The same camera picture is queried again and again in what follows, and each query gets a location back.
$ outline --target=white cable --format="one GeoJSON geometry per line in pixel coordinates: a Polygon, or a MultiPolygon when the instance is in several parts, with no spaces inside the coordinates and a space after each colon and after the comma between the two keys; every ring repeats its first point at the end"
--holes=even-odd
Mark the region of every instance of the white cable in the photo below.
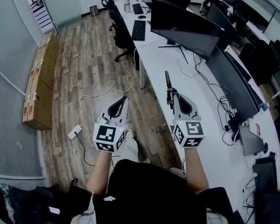
{"type": "Polygon", "coordinates": [[[238,131],[237,131],[237,133],[236,133],[235,136],[234,136],[234,139],[233,139],[233,146],[234,146],[234,144],[236,143],[237,135],[238,135],[238,131]]]}
{"type": "Polygon", "coordinates": [[[145,44],[145,45],[140,45],[140,46],[138,46],[138,47],[135,48],[135,50],[134,50],[134,68],[135,68],[135,76],[134,76],[132,85],[131,85],[126,91],[119,91],[119,90],[114,90],[114,89],[112,89],[113,86],[115,85],[115,81],[112,80],[112,81],[109,82],[109,90],[107,90],[106,92],[101,93],[101,94],[99,94],[99,95],[93,95],[93,96],[91,96],[91,95],[82,95],[82,96],[80,97],[79,103],[78,103],[78,108],[79,108],[79,111],[80,111],[80,113],[81,113],[81,115],[82,115],[82,117],[83,117],[83,124],[81,125],[81,128],[85,125],[85,117],[84,117],[83,112],[82,112],[82,110],[81,110],[81,108],[80,108],[80,101],[81,101],[84,97],[96,98],[96,97],[99,97],[99,96],[101,96],[101,95],[105,95],[105,94],[108,93],[109,91],[116,91],[116,92],[121,92],[121,93],[126,93],[126,92],[128,92],[128,91],[131,89],[131,87],[134,85],[135,78],[136,78],[136,76],[137,76],[137,73],[136,73],[136,59],[135,59],[136,50],[137,50],[139,47],[144,47],[144,46],[150,45],[150,44],[152,44],[152,43],[159,42],[159,41],[164,41],[164,40],[165,40],[165,39],[157,40],[157,41],[154,41],[154,42],[145,44]]]}

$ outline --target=person's left arm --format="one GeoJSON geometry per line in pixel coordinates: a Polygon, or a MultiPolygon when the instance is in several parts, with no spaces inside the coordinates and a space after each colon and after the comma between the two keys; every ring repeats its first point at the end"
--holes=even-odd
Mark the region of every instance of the person's left arm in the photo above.
{"type": "Polygon", "coordinates": [[[86,184],[86,190],[96,195],[105,195],[109,181],[112,153],[100,152],[94,170],[86,184]]]}

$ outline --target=person's right arm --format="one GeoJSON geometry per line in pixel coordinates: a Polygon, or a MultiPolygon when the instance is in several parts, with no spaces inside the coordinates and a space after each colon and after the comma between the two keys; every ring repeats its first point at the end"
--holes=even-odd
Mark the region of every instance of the person's right arm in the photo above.
{"type": "Polygon", "coordinates": [[[209,189],[197,148],[185,148],[187,184],[196,194],[209,189]]]}

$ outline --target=monitor stand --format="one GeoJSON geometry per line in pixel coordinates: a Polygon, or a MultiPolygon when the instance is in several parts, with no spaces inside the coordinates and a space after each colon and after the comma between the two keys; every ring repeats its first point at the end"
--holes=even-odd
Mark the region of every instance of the monitor stand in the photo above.
{"type": "Polygon", "coordinates": [[[188,64],[187,58],[186,58],[186,56],[185,56],[185,54],[184,54],[184,52],[183,52],[183,50],[182,50],[182,46],[181,46],[181,45],[177,45],[176,42],[171,41],[171,40],[167,40],[167,44],[168,44],[168,45],[173,45],[173,46],[160,46],[159,48],[167,48],[167,47],[179,48],[179,50],[181,50],[182,55],[183,55],[183,57],[185,58],[185,60],[186,60],[186,62],[187,62],[187,64],[188,64]]]}

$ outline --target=forearm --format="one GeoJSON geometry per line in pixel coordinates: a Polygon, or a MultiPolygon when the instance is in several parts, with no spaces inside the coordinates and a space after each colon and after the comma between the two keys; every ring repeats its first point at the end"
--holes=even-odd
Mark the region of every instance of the forearm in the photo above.
{"type": "Polygon", "coordinates": [[[196,148],[185,148],[186,176],[188,186],[196,193],[209,189],[209,182],[196,148]]]}
{"type": "Polygon", "coordinates": [[[86,190],[97,195],[106,194],[112,153],[100,152],[86,190]]]}

